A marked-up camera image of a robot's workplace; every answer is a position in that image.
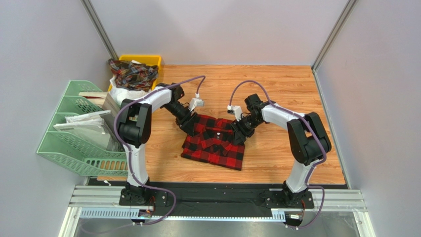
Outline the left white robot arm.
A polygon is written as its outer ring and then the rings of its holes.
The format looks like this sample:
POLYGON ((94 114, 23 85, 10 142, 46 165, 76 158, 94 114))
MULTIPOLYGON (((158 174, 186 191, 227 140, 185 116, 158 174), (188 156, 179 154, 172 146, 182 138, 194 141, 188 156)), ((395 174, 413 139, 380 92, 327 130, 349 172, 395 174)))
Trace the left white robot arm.
POLYGON ((128 202, 145 204, 152 198, 149 186, 145 149, 152 133, 152 113, 159 108, 167 109, 177 126, 187 135, 194 136, 194 119, 197 114, 179 102, 184 90, 179 84, 158 84, 149 94, 137 99, 125 99, 118 112, 114 129, 126 152, 128 176, 121 193, 121 205, 128 202))

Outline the red black plaid shirt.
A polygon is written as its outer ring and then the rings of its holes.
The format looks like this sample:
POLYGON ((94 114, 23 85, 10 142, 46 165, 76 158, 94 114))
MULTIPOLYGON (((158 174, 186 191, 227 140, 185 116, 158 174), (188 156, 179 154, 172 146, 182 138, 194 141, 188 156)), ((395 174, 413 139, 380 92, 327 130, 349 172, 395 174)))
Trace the red black plaid shirt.
POLYGON ((187 135, 182 145, 182 158, 242 170, 245 145, 234 144, 232 120, 197 115, 194 135, 187 135))

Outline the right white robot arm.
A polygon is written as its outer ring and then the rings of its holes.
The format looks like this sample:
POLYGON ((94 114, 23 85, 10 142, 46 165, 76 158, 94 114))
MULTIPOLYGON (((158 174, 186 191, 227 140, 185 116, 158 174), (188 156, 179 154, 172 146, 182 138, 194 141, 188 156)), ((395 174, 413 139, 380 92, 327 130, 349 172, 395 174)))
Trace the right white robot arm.
POLYGON ((290 207, 301 203, 308 191, 308 181, 312 172, 332 149, 319 115, 315 112, 294 112, 271 100, 263 102, 257 94, 247 97, 245 103, 249 111, 246 116, 243 115, 240 106, 227 107, 227 112, 235 116, 231 123, 234 144, 244 144, 262 123, 273 123, 285 129, 295 161, 289 177, 283 183, 281 201, 290 207))

